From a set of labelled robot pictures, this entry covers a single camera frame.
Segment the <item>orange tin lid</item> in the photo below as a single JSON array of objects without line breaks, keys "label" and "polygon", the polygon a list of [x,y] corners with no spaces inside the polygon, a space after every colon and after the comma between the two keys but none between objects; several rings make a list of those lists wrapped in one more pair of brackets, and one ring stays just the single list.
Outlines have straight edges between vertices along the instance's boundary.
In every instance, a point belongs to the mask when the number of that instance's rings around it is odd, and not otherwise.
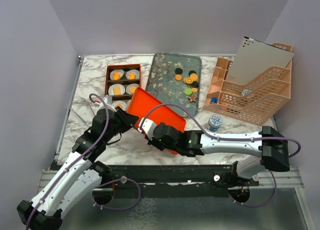
[{"label": "orange tin lid", "polygon": [[[156,99],[147,91],[138,87],[135,90],[126,111],[131,115],[139,117],[139,120],[134,125],[134,129],[139,130],[140,122],[143,120],[143,118],[147,116],[149,111],[160,104],[162,104],[161,101]],[[185,130],[186,120],[168,106],[160,106],[159,108],[153,110],[146,118],[153,121],[156,125],[159,125],[163,122],[168,126],[174,127],[176,130],[179,130],[182,133]]]}]

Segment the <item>orange round dotted cookie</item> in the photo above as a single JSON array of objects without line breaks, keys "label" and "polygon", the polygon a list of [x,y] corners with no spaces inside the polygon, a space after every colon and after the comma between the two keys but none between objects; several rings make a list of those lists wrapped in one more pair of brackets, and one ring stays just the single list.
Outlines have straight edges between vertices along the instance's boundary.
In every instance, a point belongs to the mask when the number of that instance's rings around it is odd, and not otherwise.
[{"label": "orange round dotted cookie", "polygon": [[132,86],[129,91],[130,91],[131,94],[133,94],[136,91],[136,87]]}]

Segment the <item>orange cookie tin box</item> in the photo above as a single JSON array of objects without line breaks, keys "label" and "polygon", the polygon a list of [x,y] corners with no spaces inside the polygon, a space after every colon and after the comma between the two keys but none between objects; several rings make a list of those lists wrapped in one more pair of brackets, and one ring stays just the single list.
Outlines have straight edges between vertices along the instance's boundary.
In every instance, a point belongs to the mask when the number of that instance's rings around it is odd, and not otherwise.
[{"label": "orange cookie tin box", "polygon": [[[122,69],[124,71],[124,75],[122,78],[118,81],[110,80],[110,73],[113,70]],[[126,72],[129,70],[138,70],[140,72],[140,79],[139,80],[128,80],[126,78]],[[141,66],[140,64],[128,64],[128,65],[109,65],[106,68],[106,77],[105,77],[105,88],[104,88],[104,94],[108,95],[108,89],[113,84],[122,84],[125,87],[125,93],[123,95],[119,96],[112,96],[112,103],[114,101],[124,101],[127,103],[126,110],[132,100],[133,95],[126,93],[126,87],[129,84],[138,84],[139,87],[141,86]]]}]

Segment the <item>orange fish cookie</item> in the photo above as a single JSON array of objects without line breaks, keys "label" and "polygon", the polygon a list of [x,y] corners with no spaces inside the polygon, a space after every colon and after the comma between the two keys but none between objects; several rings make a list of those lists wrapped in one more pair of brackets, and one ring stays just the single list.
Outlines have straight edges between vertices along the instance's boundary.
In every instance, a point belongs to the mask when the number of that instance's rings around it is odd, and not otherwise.
[{"label": "orange fish cookie", "polygon": [[119,72],[115,72],[114,75],[113,75],[113,80],[117,81],[121,78],[121,75]]}]

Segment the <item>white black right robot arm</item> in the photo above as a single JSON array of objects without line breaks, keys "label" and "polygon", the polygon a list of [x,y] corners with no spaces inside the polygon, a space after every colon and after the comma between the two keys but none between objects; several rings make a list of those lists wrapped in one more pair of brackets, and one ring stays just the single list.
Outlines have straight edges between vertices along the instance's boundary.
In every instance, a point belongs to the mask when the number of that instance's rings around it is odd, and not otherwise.
[{"label": "white black right robot arm", "polygon": [[163,122],[146,121],[140,129],[149,145],[163,151],[195,157],[214,153],[245,154],[247,158],[232,165],[230,181],[242,185],[264,171],[287,172],[290,169],[288,140],[270,126],[246,134],[218,134],[209,131],[181,132]]}]

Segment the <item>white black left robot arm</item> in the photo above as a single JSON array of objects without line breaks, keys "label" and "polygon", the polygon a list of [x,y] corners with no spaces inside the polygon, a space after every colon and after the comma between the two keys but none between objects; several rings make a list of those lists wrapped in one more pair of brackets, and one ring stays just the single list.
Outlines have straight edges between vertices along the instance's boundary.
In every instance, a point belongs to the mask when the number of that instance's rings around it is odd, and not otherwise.
[{"label": "white black left robot arm", "polygon": [[75,142],[64,165],[32,200],[17,206],[27,229],[59,229],[65,215],[96,187],[113,185],[111,168],[97,160],[113,142],[140,122],[120,108],[100,109],[92,125]]}]

